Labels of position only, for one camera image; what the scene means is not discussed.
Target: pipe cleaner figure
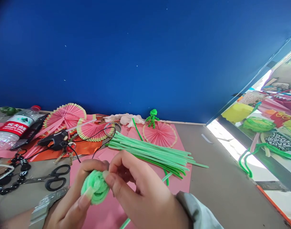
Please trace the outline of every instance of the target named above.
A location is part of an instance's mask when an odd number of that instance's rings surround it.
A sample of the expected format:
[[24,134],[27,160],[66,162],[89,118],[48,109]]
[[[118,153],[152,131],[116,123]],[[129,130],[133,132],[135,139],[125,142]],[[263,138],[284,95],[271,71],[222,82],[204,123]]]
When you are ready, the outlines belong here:
[[160,120],[159,118],[157,118],[157,117],[155,116],[156,114],[157,114],[157,110],[156,110],[156,109],[151,110],[151,112],[150,112],[150,115],[151,115],[151,116],[147,117],[147,119],[145,120],[146,122],[147,122],[147,121],[150,121],[148,127],[150,127],[151,125],[153,125],[153,129],[155,129],[155,119],[156,119],[157,121]]

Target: blue wall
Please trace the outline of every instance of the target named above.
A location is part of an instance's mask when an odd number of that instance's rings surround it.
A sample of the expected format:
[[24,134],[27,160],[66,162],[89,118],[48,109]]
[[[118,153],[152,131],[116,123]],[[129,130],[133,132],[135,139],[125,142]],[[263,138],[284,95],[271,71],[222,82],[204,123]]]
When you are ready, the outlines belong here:
[[291,0],[7,1],[0,106],[206,123],[290,36]]

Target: black scissors handle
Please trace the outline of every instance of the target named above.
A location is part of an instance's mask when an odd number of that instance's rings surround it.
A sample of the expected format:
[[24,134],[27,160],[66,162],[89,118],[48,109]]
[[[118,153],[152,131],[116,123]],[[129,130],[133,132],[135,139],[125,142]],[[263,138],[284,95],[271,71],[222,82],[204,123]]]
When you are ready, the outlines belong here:
[[[64,167],[67,168],[67,171],[58,172],[59,169],[64,168]],[[56,191],[56,190],[60,189],[61,187],[63,187],[65,185],[65,183],[66,183],[66,178],[59,177],[59,176],[69,173],[70,169],[71,169],[71,167],[68,164],[64,164],[64,165],[61,165],[61,166],[56,167],[55,169],[53,169],[52,172],[49,174],[49,176],[50,177],[54,177],[54,178],[46,181],[46,183],[45,183],[46,189],[48,191]],[[54,182],[57,182],[57,181],[62,181],[63,183],[60,186],[58,186],[57,188],[51,188],[51,184],[54,183]]]
[[[60,172],[60,173],[57,172],[59,169],[64,168],[64,167],[68,168],[68,170],[66,172]],[[56,167],[55,169],[53,169],[52,172],[50,173],[50,176],[58,178],[61,175],[65,175],[65,174],[69,173],[70,169],[71,169],[71,167],[68,164],[61,165],[61,166]]]
[[[63,181],[63,183],[58,186],[57,188],[51,188],[51,184],[57,181]],[[48,191],[56,191],[58,189],[60,189],[61,187],[63,187],[66,183],[66,178],[64,177],[55,177],[53,179],[47,180],[47,182],[45,183],[45,187]]]

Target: orange strip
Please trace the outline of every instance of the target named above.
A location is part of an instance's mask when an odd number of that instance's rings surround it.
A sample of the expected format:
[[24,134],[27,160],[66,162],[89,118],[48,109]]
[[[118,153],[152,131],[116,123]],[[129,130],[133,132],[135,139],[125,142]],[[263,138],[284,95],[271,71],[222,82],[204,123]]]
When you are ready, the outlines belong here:
[[262,194],[266,197],[266,199],[268,199],[268,201],[273,205],[277,212],[279,212],[280,215],[282,215],[282,217],[291,226],[291,220],[284,214],[284,212],[281,211],[281,209],[275,204],[275,202],[266,194],[266,192],[259,185],[256,185],[256,187],[260,190],[260,192],[262,192]]

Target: sleeve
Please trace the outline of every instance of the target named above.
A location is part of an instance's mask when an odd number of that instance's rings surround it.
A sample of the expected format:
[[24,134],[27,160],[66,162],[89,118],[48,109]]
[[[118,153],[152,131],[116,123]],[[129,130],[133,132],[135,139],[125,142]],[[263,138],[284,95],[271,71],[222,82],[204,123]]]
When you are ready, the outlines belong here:
[[193,229],[224,229],[213,213],[190,193],[180,191],[176,199],[193,222]]

